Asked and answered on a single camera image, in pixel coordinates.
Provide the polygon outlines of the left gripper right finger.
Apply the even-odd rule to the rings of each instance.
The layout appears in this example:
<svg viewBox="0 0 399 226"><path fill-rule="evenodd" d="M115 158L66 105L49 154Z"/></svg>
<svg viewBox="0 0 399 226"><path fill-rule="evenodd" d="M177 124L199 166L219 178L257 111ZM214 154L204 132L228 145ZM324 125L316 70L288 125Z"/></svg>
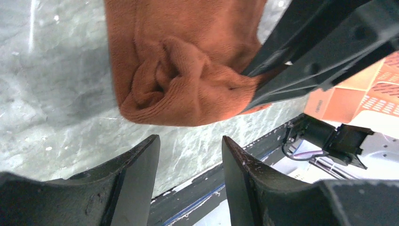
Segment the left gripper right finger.
<svg viewBox="0 0 399 226"><path fill-rule="evenodd" d="M396 226L397 180L321 180L285 175L222 139L233 226Z"/></svg>

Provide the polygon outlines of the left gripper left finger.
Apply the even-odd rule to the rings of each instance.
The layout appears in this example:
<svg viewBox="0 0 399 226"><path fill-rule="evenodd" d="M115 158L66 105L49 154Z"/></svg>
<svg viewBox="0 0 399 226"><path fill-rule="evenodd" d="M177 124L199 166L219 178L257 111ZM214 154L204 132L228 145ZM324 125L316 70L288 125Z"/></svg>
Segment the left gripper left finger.
<svg viewBox="0 0 399 226"><path fill-rule="evenodd" d="M160 156L160 137L69 179L45 182L0 174L3 226L144 226Z"/></svg>

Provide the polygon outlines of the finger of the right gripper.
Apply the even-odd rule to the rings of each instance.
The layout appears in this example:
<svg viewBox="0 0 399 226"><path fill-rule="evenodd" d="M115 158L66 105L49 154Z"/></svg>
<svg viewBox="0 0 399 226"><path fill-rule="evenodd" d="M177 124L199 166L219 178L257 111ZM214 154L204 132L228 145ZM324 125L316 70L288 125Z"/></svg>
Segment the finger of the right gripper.
<svg viewBox="0 0 399 226"><path fill-rule="evenodd" d="M293 0L249 65L255 77L287 61L295 63L366 0Z"/></svg>
<svg viewBox="0 0 399 226"><path fill-rule="evenodd" d="M361 6L295 63L261 85L256 106L327 90L399 49L399 8Z"/></svg>

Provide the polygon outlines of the brown towel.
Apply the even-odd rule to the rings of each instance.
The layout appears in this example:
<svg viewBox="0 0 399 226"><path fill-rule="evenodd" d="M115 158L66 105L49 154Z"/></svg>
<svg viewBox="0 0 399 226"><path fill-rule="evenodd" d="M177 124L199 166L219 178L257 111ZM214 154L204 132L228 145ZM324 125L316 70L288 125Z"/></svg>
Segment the brown towel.
<svg viewBox="0 0 399 226"><path fill-rule="evenodd" d="M201 126L248 113L254 93L285 69L242 71L261 47L264 0L107 0L120 114L139 124Z"/></svg>

